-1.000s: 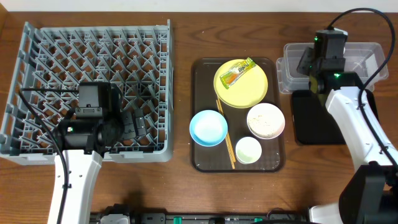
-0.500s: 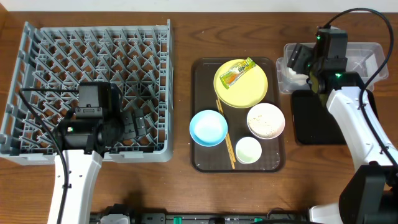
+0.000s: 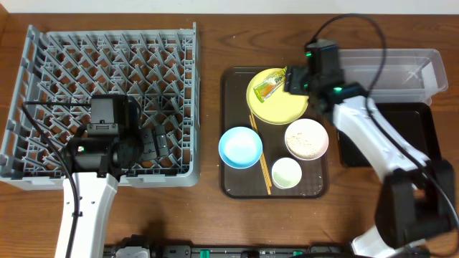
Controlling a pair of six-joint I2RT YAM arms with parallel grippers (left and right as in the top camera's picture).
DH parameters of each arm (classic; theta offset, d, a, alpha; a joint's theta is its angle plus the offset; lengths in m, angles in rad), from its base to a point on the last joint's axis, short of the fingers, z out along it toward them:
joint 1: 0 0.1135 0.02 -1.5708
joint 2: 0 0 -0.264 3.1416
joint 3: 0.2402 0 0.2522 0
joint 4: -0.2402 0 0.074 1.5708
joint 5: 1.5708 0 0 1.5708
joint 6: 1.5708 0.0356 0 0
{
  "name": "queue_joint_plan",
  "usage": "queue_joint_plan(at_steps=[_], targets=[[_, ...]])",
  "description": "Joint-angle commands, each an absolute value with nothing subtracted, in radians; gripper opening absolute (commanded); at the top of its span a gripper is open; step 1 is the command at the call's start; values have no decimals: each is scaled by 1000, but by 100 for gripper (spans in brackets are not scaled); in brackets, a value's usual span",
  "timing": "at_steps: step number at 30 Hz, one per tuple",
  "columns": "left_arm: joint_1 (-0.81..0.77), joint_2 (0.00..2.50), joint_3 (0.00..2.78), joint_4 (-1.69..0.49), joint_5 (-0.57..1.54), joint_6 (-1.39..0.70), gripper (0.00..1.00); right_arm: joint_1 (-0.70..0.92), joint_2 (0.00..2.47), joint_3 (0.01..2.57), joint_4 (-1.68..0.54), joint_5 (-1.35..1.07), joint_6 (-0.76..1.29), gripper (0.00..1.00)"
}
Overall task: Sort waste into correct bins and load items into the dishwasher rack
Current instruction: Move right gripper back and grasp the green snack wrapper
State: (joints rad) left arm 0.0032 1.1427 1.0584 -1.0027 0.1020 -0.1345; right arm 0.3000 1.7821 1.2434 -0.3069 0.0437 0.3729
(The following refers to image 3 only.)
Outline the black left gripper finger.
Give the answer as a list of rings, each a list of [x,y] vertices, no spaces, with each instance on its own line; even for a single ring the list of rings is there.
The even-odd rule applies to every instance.
[[[165,157],[169,154],[169,146],[167,143],[166,129],[163,125],[157,125],[154,128],[156,139],[156,153],[158,157]]]
[[[143,144],[143,152],[139,161],[151,161],[157,158],[157,151],[155,145],[155,138],[153,136],[153,131],[150,128],[143,128],[140,131],[140,137]]]

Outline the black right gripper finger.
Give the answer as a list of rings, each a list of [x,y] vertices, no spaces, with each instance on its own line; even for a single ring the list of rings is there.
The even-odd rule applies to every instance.
[[[299,94],[300,90],[298,89],[298,71],[300,67],[289,66],[285,73],[285,84],[283,91],[290,94]]]
[[[307,67],[302,67],[300,69],[300,82],[299,89],[303,95],[309,95],[309,84],[310,84],[310,72]]]

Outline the green orange snack wrapper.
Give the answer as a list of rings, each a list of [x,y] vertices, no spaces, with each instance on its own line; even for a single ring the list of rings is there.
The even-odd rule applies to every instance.
[[[287,67],[270,73],[261,83],[254,86],[254,93],[260,102],[265,102],[280,86],[285,84]]]

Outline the pink bowl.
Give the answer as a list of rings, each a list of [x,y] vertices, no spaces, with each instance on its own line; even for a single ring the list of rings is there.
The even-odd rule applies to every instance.
[[[329,144],[328,133],[322,124],[308,118],[292,122],[285,130],[284,140],[287,150],[302,161],[322,157]]]

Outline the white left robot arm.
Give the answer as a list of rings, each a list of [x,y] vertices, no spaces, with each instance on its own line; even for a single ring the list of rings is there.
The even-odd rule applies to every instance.
[[[96,127],[81,125],[62,152],[70,176],[63,181],[56,257],[101,257],[120,177],[136,163],[169,154],[162,125],[121,135],[83,135]]]

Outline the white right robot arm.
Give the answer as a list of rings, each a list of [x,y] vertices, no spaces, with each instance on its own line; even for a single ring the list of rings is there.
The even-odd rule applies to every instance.
[[[338,70],[321,77],[305,67],[289,67],[284,90],[307,95],[317,112],[354,143],[382,181],[375,225],[351,242],[355,255],[394,257],[458,228],[452,165],[432,160],[410,145],[360,84],[346,84]]]

